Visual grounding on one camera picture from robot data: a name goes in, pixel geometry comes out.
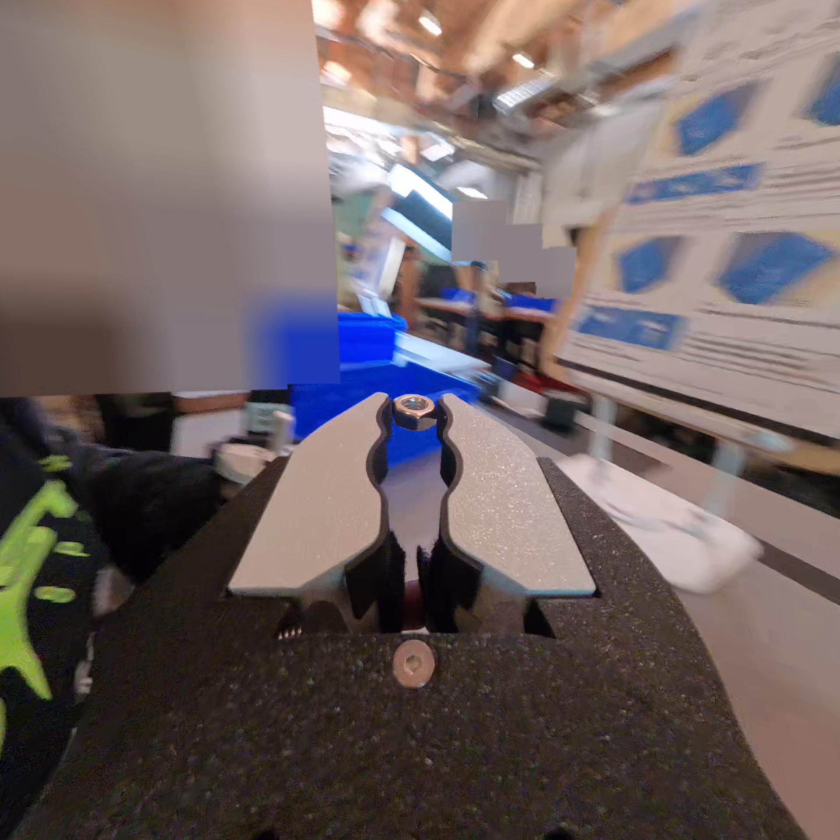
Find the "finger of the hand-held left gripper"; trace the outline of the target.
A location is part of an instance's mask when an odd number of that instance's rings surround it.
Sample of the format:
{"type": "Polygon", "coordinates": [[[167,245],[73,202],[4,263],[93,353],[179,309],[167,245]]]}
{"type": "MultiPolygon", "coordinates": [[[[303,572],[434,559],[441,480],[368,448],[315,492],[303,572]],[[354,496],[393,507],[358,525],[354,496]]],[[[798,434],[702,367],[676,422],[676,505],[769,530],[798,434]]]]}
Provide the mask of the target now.
{"type": "Polygon", "coordinates": [[[214,452],[214,469],[223,482],[246,486],[276,458],[274,452],[264,447],[223,443],[214,452]]]}

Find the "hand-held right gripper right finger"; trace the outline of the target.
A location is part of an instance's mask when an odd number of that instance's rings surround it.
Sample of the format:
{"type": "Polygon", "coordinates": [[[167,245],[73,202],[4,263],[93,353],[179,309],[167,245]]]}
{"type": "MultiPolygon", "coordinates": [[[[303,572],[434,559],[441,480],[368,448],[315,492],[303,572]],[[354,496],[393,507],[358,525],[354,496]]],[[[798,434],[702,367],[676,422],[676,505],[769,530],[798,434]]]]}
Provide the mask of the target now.
{"type": "Polygon", "coordinates": [[[597,587],[537,455],[454,394],[437,401],[446,490],[431,554],[435,626],[525,626],[597,587]]]}

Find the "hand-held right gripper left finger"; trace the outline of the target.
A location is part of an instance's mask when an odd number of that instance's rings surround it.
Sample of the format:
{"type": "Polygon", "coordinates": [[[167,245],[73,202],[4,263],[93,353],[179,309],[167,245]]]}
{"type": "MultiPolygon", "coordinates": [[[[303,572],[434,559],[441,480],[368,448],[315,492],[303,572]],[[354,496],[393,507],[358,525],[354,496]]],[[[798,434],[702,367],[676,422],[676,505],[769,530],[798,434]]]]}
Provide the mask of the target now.
{"type": "Polygon", "coordinates": [[[391,433],[392,400],[376,392],[297,446],[230,578],[232,595],[330,602],[348,626],[380,624],[391,433]]]}

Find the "blue plastic box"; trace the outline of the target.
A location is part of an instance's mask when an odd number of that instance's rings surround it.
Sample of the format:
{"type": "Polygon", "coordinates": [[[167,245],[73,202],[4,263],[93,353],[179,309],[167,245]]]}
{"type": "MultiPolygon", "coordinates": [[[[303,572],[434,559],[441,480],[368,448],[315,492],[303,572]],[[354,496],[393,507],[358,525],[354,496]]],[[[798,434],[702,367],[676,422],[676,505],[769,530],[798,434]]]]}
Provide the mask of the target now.
{"type": "Polygon", "coordinates": [[[475,403],[479,387],[472,381],[411,361],[402,365],[346,365],[340,370],[338,383],[293,385],[290,388],[297,436],[309,436],[321,425],[378,392],[391,399],[417,394],[433,402],[451,393],[467,403],[475,403]]]}

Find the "silver hex nut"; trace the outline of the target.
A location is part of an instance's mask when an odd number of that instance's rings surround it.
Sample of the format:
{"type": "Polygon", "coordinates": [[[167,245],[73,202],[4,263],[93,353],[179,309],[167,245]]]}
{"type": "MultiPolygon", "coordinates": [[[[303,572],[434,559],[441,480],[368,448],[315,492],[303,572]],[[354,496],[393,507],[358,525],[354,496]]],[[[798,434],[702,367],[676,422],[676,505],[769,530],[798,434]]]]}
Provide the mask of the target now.
{"type": "Polygon", "coordinates": [[[438,407],[436,402],[419,394],[398,396],[392,401],[393,423],[405,430],[423,432],[436,427],[438,407]]]}

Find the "person's left forearm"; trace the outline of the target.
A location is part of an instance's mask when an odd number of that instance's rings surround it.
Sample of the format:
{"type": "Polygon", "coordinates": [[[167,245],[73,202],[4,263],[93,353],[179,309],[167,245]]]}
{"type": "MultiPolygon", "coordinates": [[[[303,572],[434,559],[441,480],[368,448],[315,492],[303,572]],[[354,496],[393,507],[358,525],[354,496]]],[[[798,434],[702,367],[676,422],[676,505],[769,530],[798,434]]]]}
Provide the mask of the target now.
{"type": "Polygon", "coordinates": [[[69,444],[70,479],[113,564],[145,582],[224,504],[205,459],[97,444],[69,444]]]}

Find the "small black box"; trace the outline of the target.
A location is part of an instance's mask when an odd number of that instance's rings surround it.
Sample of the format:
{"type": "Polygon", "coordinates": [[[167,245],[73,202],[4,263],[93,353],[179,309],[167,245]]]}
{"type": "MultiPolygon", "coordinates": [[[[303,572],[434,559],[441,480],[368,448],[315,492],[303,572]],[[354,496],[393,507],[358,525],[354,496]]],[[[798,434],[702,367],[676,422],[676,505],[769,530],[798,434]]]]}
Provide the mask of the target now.
{"type": "Polygon", "coordinates": [[[550,390],[542,395],[545,398],[542,425],[556,433],[570,433],[577,414],[589,412],[588,399],[579,393],[550,390]]]}

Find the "blue plastic bin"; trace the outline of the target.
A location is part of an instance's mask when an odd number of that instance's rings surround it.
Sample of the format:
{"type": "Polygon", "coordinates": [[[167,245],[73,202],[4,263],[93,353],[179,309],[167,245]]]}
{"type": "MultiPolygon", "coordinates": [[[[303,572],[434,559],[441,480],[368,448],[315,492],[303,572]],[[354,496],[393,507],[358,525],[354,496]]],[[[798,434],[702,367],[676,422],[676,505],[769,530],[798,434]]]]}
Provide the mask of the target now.
{"type": "Polygon", "coordinates": [[[355,311],[340,311],[338,324],[342,368],[391,363],[396,336],[407,329],[405,319],[398,315],[385,317],[355,311]]]}

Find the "person's black printed shirt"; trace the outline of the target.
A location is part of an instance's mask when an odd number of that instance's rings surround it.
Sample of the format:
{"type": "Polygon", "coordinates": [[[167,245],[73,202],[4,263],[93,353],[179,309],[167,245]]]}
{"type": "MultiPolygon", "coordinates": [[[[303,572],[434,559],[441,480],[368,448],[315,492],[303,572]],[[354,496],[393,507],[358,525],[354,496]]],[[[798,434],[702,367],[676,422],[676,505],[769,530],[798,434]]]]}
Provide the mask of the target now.
{"type": "Polygon", "coordinates": [[[1,806],[10,833],[77,724],[93,596],[108,558],[74,457],[26,398],[2,399],[1,806]]]}

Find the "studio light on stand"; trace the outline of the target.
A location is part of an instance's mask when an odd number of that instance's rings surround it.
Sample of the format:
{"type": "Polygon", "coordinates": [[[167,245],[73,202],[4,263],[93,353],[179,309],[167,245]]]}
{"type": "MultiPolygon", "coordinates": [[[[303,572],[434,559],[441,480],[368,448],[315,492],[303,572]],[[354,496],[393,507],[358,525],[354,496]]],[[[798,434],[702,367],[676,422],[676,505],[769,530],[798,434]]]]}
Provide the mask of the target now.
{"type": "Polygon", "coordinates": [[[454,203],[446,190],[403,163],[391,168],[386,185],[390,198],[381,219],[435,258],[452,264],[454,203]]]}

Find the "sign on white stand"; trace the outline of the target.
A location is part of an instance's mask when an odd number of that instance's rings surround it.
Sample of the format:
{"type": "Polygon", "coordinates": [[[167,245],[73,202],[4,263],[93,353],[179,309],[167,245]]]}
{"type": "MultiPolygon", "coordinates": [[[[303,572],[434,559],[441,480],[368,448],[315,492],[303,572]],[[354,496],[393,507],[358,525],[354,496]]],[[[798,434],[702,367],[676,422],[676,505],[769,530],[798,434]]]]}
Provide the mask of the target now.
{"type": "Polygon", "coordinates": [[[761,554],[751,455],[838,473],[838,2],[713,2],[556,346],[593,397],[570,476],[684,592],[761,554]],[[616,412],[710,436],[701,506],[611,465],[616,412]]]}

